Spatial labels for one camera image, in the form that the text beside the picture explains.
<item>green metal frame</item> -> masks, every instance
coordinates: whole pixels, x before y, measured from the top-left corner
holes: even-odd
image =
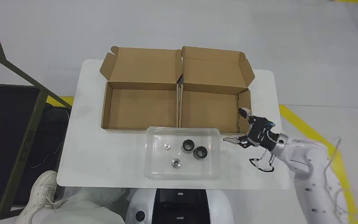
[[[51,96],[61,104],[63,104],[66,108],[72,109],[72,106],[61,99],[59,96],[48,90],[45,86],[41,85],[38,81],[34,80],[28,74],[26,74],[21,69],[17,68],[14,64],[9,62],[6,57],[2,45],[0,43],[0,64],[4,65],[11,71],[15,72],[15,74],[19,75],[36,88],[40,90],[36,103],[34,105],[34,109],[31,114],[31,118],[27,124],[27,128],[22,139],[20,148],[18,149],[17,157],[15,163],[12,167],[10,178],[7,182],[5,191],[3,193],[3,197],[0,201],[0,214],[8,213],[11,210],[12,202],[15,198],[18,185],[20,184],[20,180],[22,177],[22,173],[25,169],[27,158],[30,154],[32,143],[35,138],[35,134],[37,128],[40,123],[40,119],[46,104],[46,100],[48,96]]]

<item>black bearing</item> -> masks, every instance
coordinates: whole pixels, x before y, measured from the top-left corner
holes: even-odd
[[[208,156],[208,150],[204,146],[199,146],[198,148],[194,149],[192,154],[197,160],[202,160]]]
[[[187,139],[185,141],[183,141],[183,145],[181,146],[181,149],[183,150],[183,152],[191,152],[194,149],[195,145],[194,142],[190,139]]]

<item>white tabletop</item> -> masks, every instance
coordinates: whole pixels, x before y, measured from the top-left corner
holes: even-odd
[[[286,190],[288,168],[275,160],[275,171],[266,173],[250,164],[263,148],[241,148],[222,142],[221,175],[213,180],[158,180],[144,176],[145,131],[104,130],[100,127],[106,79],[100,74],[102,60],[82,64],[74,104],[60,161],[57,182],[61,186],[113,188],[187,188]],[[254,70],[250,84],[252,111],[276,123],[281,119],[274,74]]]

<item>yellow floor line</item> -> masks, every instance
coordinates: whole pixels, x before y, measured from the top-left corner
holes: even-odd
[[[73,105],[73,100],[74,97],[73,96],[60,96],[61,99],[63,99],[64,101],[66,101],[69,105]],[[57,102],[57,100],[55,100],[54,98],[52,98],[51,96],[47,97],[46,100],[47,103],[51,104],[52,106],[63,106],[61,103]]]
[[[299,118],[296,114],[294,114],[290,109],[288,109],[284,105],[280,105],[280,114],[283,116],[288,122],[290,122],[295,128],[297,128],[300,132],[302,132],[307,138],[323,143],[328,148],[328,154],[331,157],[335,146],[332,145],[328,140],[323,138],[316,130],[311,128],[304,120]],[[332,163],[333,172],[339,178],[341,185],[344,189],[350,189],[350,184],[348,180],[348,176],[346,173],[346,169],[343,163],[342,154],[338,151],[335,160]],[[344,191],[345,198],[348,205],[348,212],[356,213],[356,206],[353,197],[353,193],[351,191]]]
[[[358,3],[358,0],[335,0],[336,2],[350,2],[350,3]]]

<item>gray floor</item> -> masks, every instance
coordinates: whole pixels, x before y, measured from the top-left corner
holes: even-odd
[[[104,58],[112,45],[243,51],[253,68],[273,71],[280,104],[325,137],[342,137],[346,170],[358,188],[358,4],[3,0],[0,31],[9,60],[61,96],[74,95],[82,62]],[[0,73],[0,83],[23,83],[3,67]],[[287,133],[302,136],[282,122]],[[226,193],[236,223],[305,222],[294,190]]]

